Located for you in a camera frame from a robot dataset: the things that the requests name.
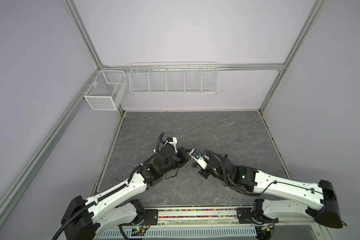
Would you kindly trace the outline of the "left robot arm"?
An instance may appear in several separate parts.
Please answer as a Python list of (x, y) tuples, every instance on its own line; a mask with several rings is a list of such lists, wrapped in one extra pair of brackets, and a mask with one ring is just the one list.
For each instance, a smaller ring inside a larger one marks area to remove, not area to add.
[(168, 172), (182, 168), (190, 159), (190, 149), (177, 147), (175, 137), (163, 140), (163, 136), (161, 133), (154, 153), (126, 180), (92, 197), (72, 199), (52, 238), (64, 234), (68, 240), (92, 240), (115, 226), (142, 223), (146, 210), (133, 197), (157, 185)]

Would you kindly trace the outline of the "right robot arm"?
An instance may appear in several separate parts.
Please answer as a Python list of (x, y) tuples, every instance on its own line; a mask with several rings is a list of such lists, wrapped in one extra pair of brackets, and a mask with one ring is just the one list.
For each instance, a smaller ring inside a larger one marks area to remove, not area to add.
[(252, 217), (258, 223), (277, 218), (306, 218), (333, 229), (346, 225), (331, 182), (296, 182), (246, 166), (234, 165), (227, 155), (210, 150), (190, 154), (199, 174), (222, 181), (229, 189), (255, 197)]

